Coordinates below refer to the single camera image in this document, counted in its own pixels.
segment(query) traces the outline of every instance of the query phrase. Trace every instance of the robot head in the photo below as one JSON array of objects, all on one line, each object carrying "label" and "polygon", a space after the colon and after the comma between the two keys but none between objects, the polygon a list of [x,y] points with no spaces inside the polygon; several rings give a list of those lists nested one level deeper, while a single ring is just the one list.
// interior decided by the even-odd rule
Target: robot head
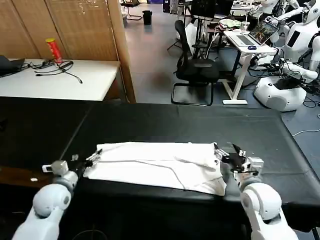
[{"label": "robot head", "polygon": [[311,0],[304,3],[305,8],[302,11],[302,22],[308,24],[317,21],[320,15],[320,1]]}]

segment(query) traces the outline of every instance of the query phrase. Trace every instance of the black tablecloth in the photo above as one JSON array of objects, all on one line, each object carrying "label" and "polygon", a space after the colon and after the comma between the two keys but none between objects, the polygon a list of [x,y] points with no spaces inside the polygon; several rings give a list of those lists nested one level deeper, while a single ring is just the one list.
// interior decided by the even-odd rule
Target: black tablecloth
[{"label": "black tablecloth", "polygon": [[[23,98],[0,98],[0,109],[0,117],[8,120],[5,131],[0,132],[2,166],[39,171],[41,164],[62,155],[65,160],[73,154],[87,157],[103,143],[218,142],[223,147],[231,142],[249,156],[264,160],[263,181],[281,195],[291,227],[308,231],[318,224],[319,179],[276,111]],[[239,189],[226,168],[222,172],[227,183],[224,197],[84,178],[77,185],[70,209],[83,214],[105,211],[106,215],[119,210],[130,219],[136,216],[135,226],[142,220],[146,224],[146,218],[152,216],[181,229],[183,223],[197,225],[196,231],[211,229],[213,222],[246,223]],[[28,201],[31,205],[31,200],[20,196],[34,194],[34,189],[28,192],[27,188],[16,191],[11,186],[0,187],[17,204]]]},{"label": "black tablecloth", "polygon": [[[263,181],[281,195],[284,212],[292,227],[307,231],[318,222],[320,181],[277,111],[162,104],[97,104],[85,119],[64,159],[70,159],[73,154],[89,156],[96,150],[96,144],[130,141],[217,142],[221,147],[234,143],[246,150],[248,156],[264,160]],[[105,197],[121,198],[128,203],[154,201],[163,211],[170,209],[182,214],[186,209],[192,209],[195,215],[202,217],[242,221],[245,215],[239,189],[229,172],[223,175],[227,183],[224,197],[89,179],[79,182],[76,193],[97,194],[99,197],[95,201],[102,202]]]},{"label": "black tablecloth", "polygon": [[59,160],[93,102],[0,97],[0,165],[41,173]]}]

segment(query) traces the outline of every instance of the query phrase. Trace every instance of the trash bin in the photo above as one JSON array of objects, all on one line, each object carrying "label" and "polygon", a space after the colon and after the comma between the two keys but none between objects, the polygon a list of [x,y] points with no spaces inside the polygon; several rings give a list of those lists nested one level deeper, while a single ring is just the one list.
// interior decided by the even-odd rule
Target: trash bin
[{"label": "trash bin", "polygon": [[142,11],[143,23],[144,25],[151,25],[152,23],[152,11],[144,10]]}]

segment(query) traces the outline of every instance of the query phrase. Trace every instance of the white desk leg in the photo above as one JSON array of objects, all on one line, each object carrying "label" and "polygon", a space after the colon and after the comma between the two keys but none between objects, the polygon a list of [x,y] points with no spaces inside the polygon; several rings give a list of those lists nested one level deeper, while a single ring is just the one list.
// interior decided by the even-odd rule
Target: white desk leg
[{"label": "white desk leg", "polygon": [[120,73],[120,69],[116,73],[115,80],[118,85],[118,91],[119,91],[121,102],[124,102],[124,103],[128,102],[127,97],[126,97],[126,90],[125,90],[124,82],[122,81],[122,77],[121,77],[121,73]]},{"label": "white desk leg", "polygon": [[238,76],[238,79],[236,80],[236,84],[234,87],[233,92],[231,91],[229,85],[227,82],[223,82],[223,85],[225,87],[225,90],[227,91],[230,100],[223,100],[223,104],[225,105],[246,105],[248,102],[246,100],[238,100],[237,97],[239,95],[240,89],[242,84],[244,83],[246,73],[248,71],[248,68],[250,66],[250,60],[252,58],[252,54],[248,54],[244,57],[243,65],[241,68],[240,75]]}]

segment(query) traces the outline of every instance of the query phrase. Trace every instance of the monitor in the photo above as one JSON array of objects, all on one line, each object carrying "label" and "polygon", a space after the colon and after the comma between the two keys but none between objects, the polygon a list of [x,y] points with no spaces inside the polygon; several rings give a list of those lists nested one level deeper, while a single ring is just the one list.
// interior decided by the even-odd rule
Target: monitor
[{"label": "monitor", "polygon": [[194,16],[214,18],[216,0],[192,0],[191,14]]},{"label": "monitor", "polygon": [[215,0],[215,14],[229,16],[233,0]]}]

